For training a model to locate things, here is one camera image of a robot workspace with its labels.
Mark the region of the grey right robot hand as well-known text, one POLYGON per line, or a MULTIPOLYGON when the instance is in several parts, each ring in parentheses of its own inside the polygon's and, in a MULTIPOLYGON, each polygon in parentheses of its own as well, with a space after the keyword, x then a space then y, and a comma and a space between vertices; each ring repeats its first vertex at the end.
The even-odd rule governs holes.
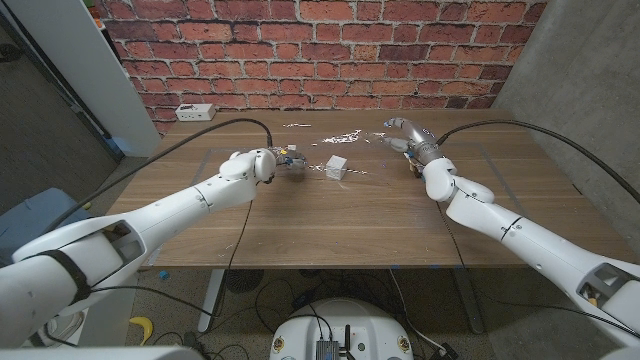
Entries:
POLYGON ((383 140, 393 150, 411 154, 422 165, 443 157, 434 135, 413 121, 395 117, 385 121, 384 125, 389 128, 399 128, 406 136, 406 139, 386 137, 383 140))

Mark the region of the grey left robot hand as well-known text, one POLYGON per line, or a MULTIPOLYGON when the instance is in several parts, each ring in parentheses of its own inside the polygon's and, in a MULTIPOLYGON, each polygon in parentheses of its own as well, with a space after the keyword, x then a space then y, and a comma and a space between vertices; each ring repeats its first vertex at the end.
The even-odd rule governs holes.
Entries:
POLYGON ((276 166, 288 170, 301 171, 307 168, 306 157, 298 151, 296 145, 290 144, 284 147, 274 147, 276 166))

